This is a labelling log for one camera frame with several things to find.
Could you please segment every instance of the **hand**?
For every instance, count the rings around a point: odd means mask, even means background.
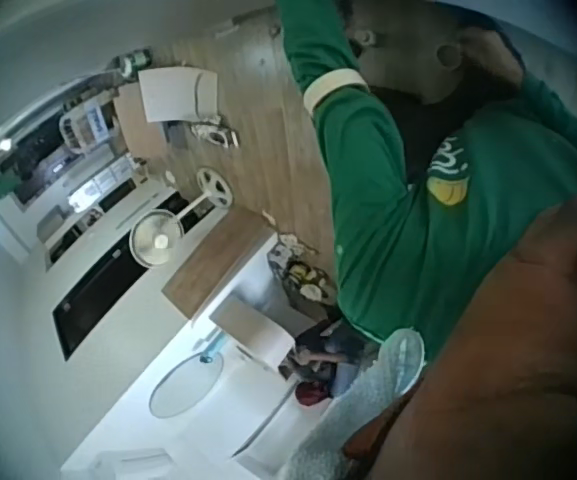
[[[299,352],[295,353],[294,360],[302,367],[305,367],[311,362],[312,353],[307,348],[300,350]]]
[[[506,80],[517,90],[524,81],[524,69],[505,45],[499,33],[468,27],[460,35],[463,55],[488,73]]]

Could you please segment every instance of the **white counter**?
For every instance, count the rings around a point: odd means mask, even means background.
[[[24,266],[19,315],[24,380],[29,382],[37,418],[61,462],[72,455],[186,325],[187,319],[161,289],[224,215],[224,211],[214,210],[199,222],[182,239],[184,248],[178,256],[163,267],[147,271],[68,361],[61,351],[52,311],[68,291],[64,289],[72,281],[71,270],[82,267],[75,265],[58,275],[60,264],[76,263],[64,258],[64,263],[58,262],[47,274],[43,252],[33,251]]]
[[[62,471],[86,469],[104,451],[164,448],[180,468],[175,478],[254,478],[230,457],[291,388],[277,373],[248,360],[229,342],[222,351],[225,362],[220,380],[193,409],[173,418],[158,419],[150,413],[149,401],[170,370],[205,348],[201,340],[215,328],[209,317],[228,295],[237,295],[262,310],[271,303],[285,301],[272,293],[276,289],[266,258],[276,241],[276,234],[268,238],[194,325],[186,324],[174,336],[68,458]]]

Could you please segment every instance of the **black panel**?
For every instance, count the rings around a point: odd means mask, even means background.
[[[179,193],[174,193],[157,208],[179,213],[188,205]],[[199,217],[190,213],[183,220],[188,232]],[[99,261],[77,282],[53,311],[57,334],[66,360],[101,321],[115,303],[146,273],[128,246],[124,235]]]

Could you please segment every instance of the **wooden floor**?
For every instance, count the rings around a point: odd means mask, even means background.
[[[402,51],[417,45],[417,56],[427,58],[436,42],[449,41],[455,35],[455,22],[445,21],[443,13],[420,14],[410,7],[395,14],[392,0],[386,7],[390,15],[384,13],[380,0],[359,4],[357,26],[386,32],[391,40],[406,44],[404,49],[385,45],[362,56],[362,74],[368,83],[406,90],[426,102],[436,102],[446,95],[442,85],[459,83],[455,81],[460,78],[459,72],[442,71],[426,60],[408,63],[412,66],[406,71],[400,67]],[[404,20],[405,15],[415,20]],[[221,38],[185,38],[155,48],[157,66],[187,64],[219,74],[219,109],[239,133],[241,143],[240,149],[224,150],[188,134],[188,148],[171,152],[166,163],[177,178],[178,188],[189,199],[198,195],[197,169],[215,168],[233,188],[237,204],[271,215],[280,232],[293,232],[316,249],[319,255],[314,263],[334,275],[328,179],[310,119],[284,56],[282,36],[276,34],[278,26],[274,11],[267,11],[250,16],[238,30]],[[419,31],[430,33],[420,36],[416,33]],[[524,40],[522,47],[528,51],[532,43],[541,42],[534,37]],[[544,48],[550,47],[533,49],[538,55],[527,58],[531,69],[539,71],[540,65],[546,65],[544,69],[552,71],[553,62],[558,64],[559,53],[548,57]],[[570,64],[562,65],[570,75]],[[574,95],[559,93],[564,100],[577,103],[577,84],[570,88]],[[569,106],[577,113],[577,105]]]
[[[247,19],[223,38],[207,35],[156,50],[159,65],[186,62],[219,74],[219,109],[241,148],[224,150],[187,135],[188,149],[169,158],[182,194],[198,195],[199,167],[221,173],[235,202],[277,221],[320,252],[318,266],[332,273],[330,191],[311,121],[283,53],[273,36],[274,13]]]

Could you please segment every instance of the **green jacket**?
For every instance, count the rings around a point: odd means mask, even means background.
[[[358,70],[332,0],[277,3],[302,92],[329,71]],[[314,124],[330,176],[340,307],[376,340],[417,329],[431,360],[535,216],[577,195],[577,119],[530,74],[518,98],[487,105],[448,137],[412,186],[397,125],[370,93],[337,90]]]

